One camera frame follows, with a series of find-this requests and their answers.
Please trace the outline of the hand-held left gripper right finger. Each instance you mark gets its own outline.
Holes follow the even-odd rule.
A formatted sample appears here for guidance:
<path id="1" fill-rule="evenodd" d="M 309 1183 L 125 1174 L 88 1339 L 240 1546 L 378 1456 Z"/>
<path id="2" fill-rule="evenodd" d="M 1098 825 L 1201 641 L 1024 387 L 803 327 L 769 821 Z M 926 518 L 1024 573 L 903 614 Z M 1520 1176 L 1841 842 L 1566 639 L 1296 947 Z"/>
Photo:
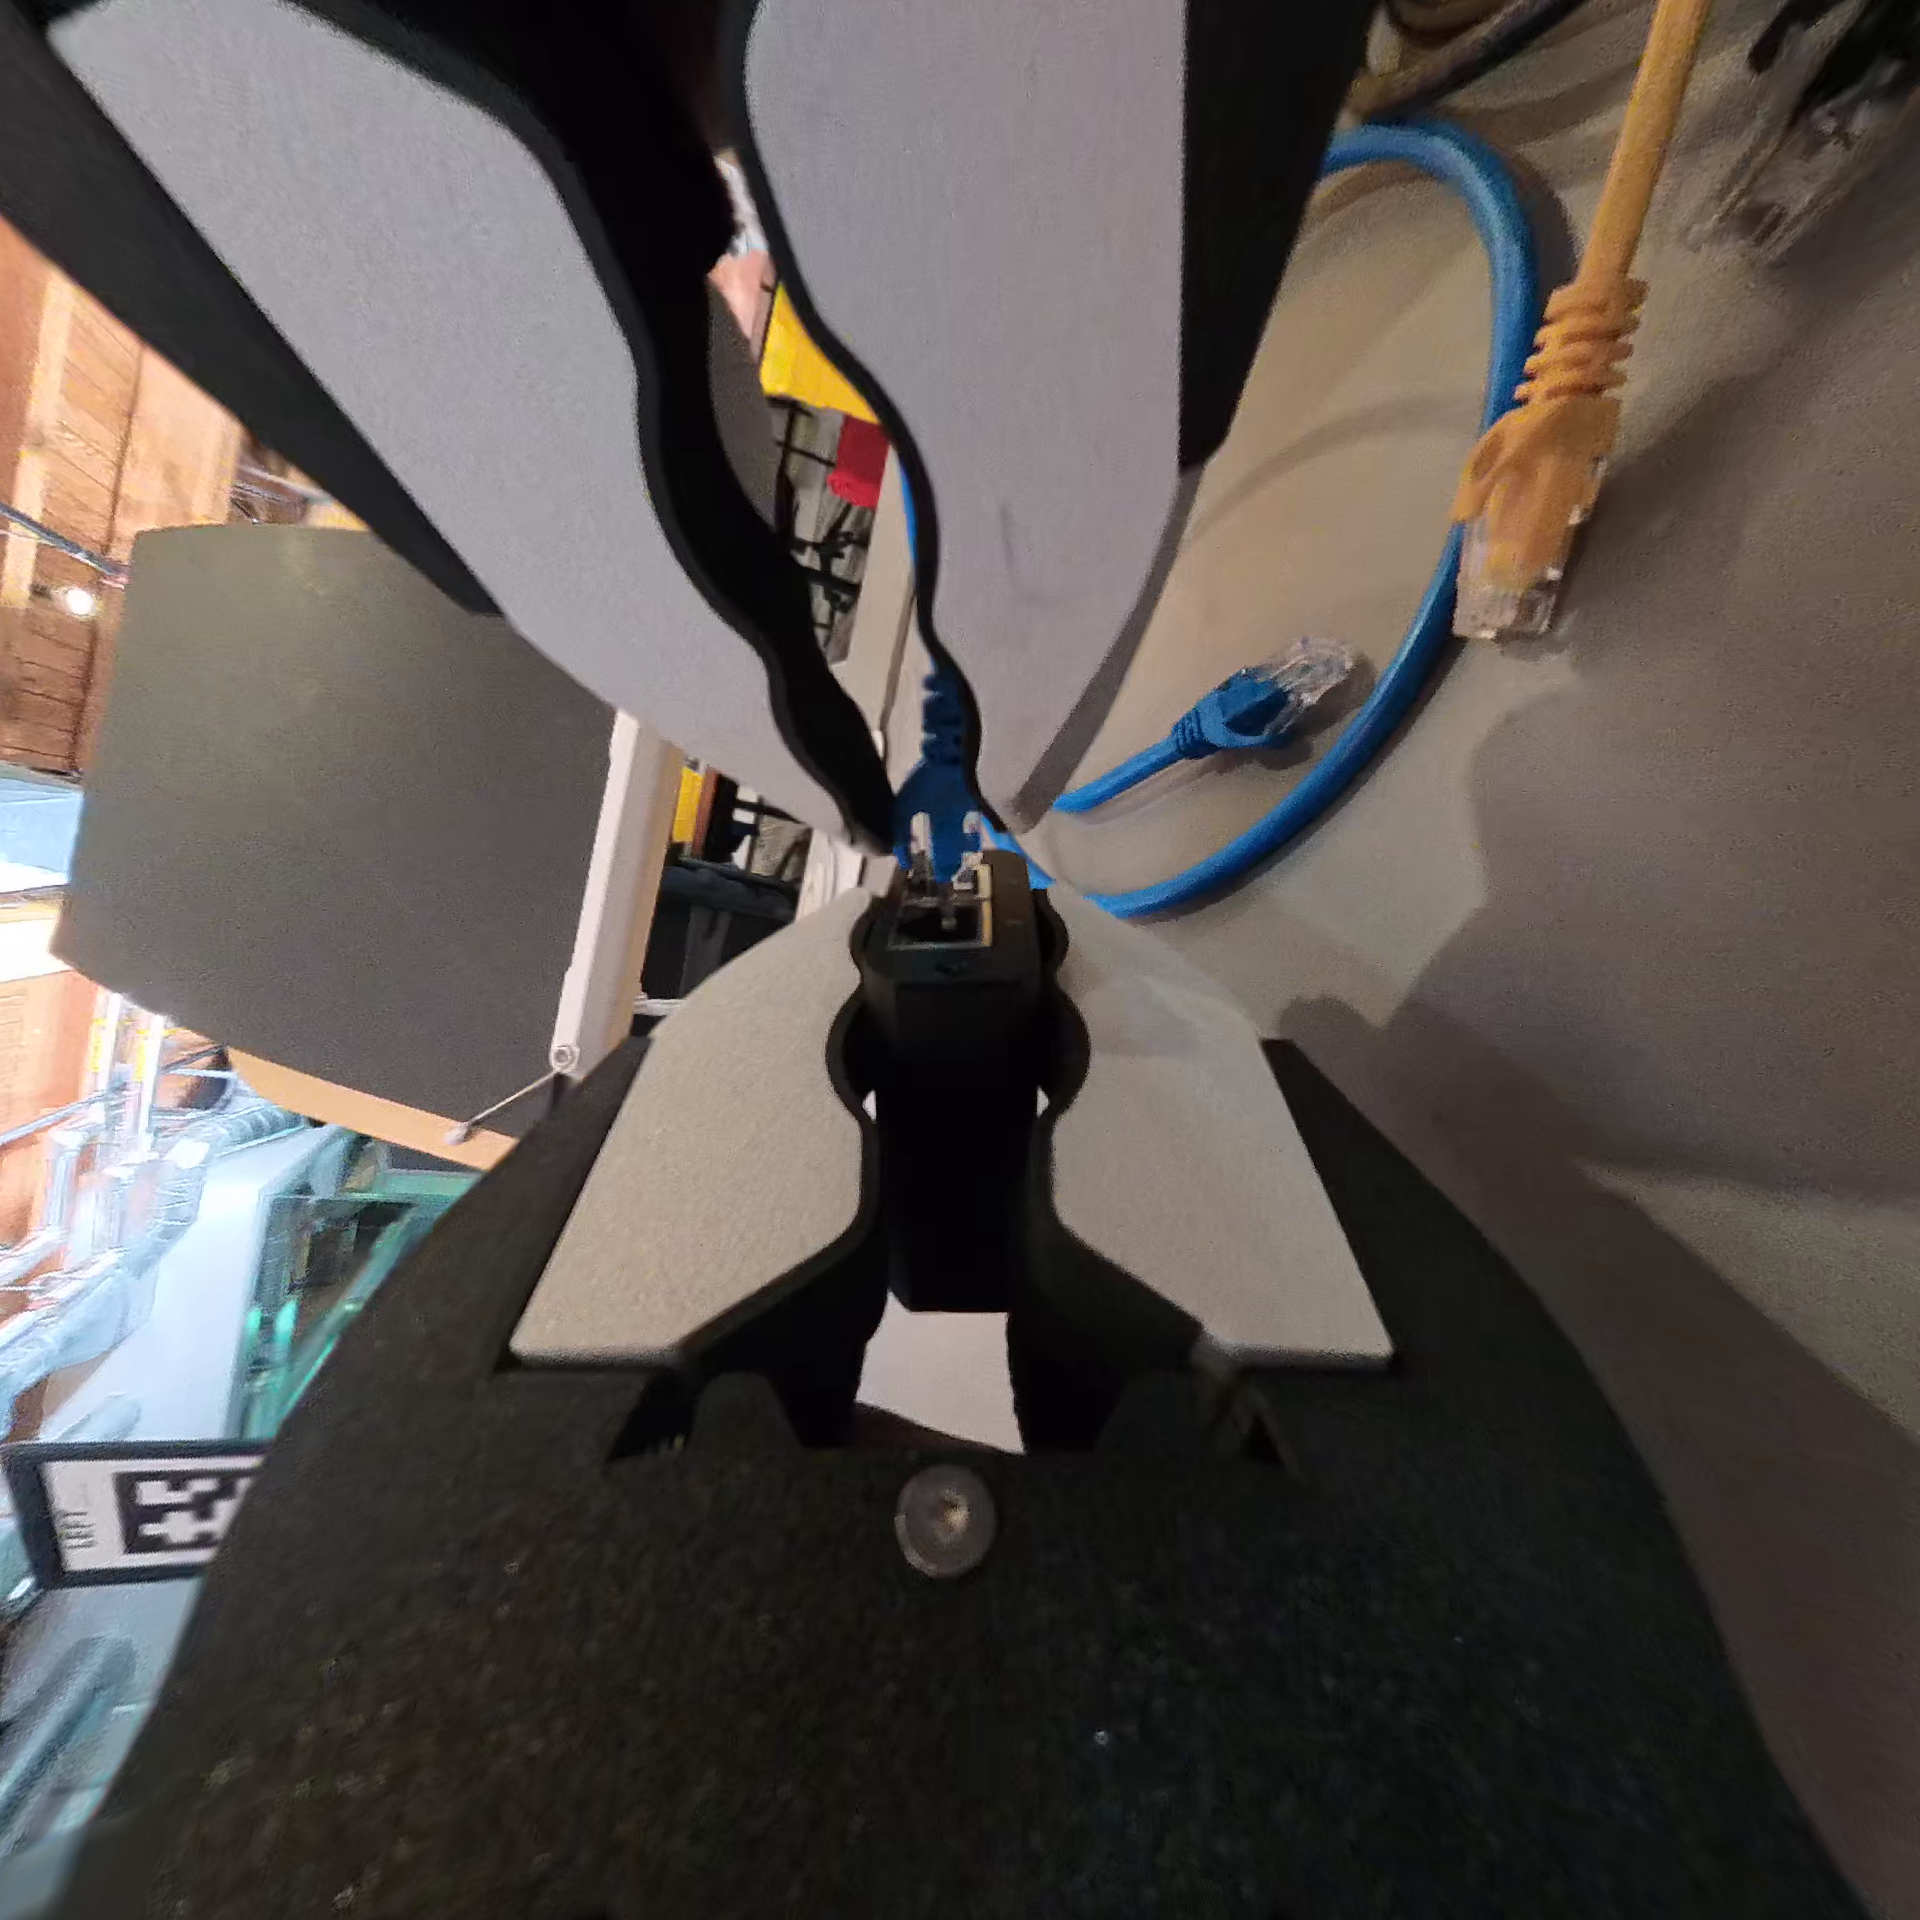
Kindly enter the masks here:
<path id="1" fill-rule="evenodd" d="M 1162 936 L 1049 902 L 1048 1109 L 1016 1288 L 1029 1449 L 1090 1449 L 1133 1385 L 1381 1375 L 1394 1342 L 1241 1001 Z"/>

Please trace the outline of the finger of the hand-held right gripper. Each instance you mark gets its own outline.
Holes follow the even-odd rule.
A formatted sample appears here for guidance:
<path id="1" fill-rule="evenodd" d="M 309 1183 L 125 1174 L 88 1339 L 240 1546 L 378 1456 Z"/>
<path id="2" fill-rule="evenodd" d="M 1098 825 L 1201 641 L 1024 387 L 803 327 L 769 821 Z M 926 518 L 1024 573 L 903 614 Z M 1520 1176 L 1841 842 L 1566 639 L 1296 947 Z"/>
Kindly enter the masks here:
<path id="1" fill-rule="evenodd" d="M 603 704 L 879 849 L 714 285 L 722 5 L 43 5 L 161 213 L 375 473 L 295 459 Z"/>
<path id="2" fill-rule="evenodd" d="M 753 181 L 807 333 L 897 431 L 976 785 L 1040 818 L 1194 504 L 1177 2 L 749 5 Z"/>

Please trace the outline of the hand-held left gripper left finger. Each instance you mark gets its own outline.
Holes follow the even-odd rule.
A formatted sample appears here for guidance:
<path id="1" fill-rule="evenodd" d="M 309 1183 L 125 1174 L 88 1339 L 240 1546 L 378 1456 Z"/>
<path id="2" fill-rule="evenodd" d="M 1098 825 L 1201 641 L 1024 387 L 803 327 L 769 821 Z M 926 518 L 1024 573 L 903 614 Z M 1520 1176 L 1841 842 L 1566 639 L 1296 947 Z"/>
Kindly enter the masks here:
<path id="1" fill-rule="evenodd" d="M 761 1377 L 795 1435 L 848 1435 L 883 1307 L 874 1126 L 848 1082 L 866 905 L 728 962 L 653 1034 L 512 1333 L 531 1369 Z"/>

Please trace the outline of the yellow plastic bin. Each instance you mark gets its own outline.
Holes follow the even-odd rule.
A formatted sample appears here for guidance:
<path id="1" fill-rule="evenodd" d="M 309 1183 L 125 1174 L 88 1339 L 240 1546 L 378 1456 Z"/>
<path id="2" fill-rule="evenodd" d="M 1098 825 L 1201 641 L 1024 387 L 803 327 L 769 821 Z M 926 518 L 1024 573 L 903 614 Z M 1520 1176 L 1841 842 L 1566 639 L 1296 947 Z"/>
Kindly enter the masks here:
<path id="1" fill-rule="evenodd" d="M 881 423 L 853 379 L 809 338 L 784 285 L 773 290 L 761 333 L 759 384 L 771 400 L 793 400 L 815 414 L 840 414 L 866 425 Z"/>

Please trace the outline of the black ethernet port adapter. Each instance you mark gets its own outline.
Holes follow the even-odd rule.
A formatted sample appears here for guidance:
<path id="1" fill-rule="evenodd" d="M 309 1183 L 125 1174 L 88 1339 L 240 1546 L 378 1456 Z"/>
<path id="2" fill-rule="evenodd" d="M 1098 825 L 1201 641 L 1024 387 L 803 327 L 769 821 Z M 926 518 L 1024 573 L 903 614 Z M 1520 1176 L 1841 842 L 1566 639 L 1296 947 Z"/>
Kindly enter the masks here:
<path id="1" fill-rule="evenodd" d="M 907 1312 L 1009 1312 L 1032 1161 L 1065 1070 L 1069 936 L 1026 862 L 946 896 L 899 881 L 853 938 L 887 1286 Z"/>

